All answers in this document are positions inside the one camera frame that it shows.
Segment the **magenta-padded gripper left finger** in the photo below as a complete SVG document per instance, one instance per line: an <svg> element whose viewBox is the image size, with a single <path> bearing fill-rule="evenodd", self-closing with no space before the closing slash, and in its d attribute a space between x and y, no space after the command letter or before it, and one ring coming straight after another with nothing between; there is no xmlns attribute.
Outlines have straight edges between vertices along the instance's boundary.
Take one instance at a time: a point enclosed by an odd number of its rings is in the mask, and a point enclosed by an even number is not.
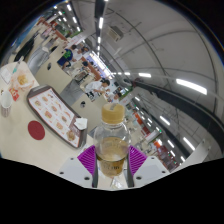
<svg viewBox="0 0 224 224"><path fill-rule="evenodd" d="M77 157L70 157L59 169L58 175L84 188L96 188L98 167L95 146L90 146Z"/></svg>

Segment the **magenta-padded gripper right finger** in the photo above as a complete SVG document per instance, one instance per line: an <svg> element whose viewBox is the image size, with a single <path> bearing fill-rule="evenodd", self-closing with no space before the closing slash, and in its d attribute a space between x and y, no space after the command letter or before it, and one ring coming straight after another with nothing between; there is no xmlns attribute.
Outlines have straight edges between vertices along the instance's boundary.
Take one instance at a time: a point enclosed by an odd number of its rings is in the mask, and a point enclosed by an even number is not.
<svg viewBox="0 0 224 224"><path fill-rule="evenodd" d="M127 185L129 188L140 188L170 172L156 156L146 156L133 146L129 147L127 159Z"/></svg>

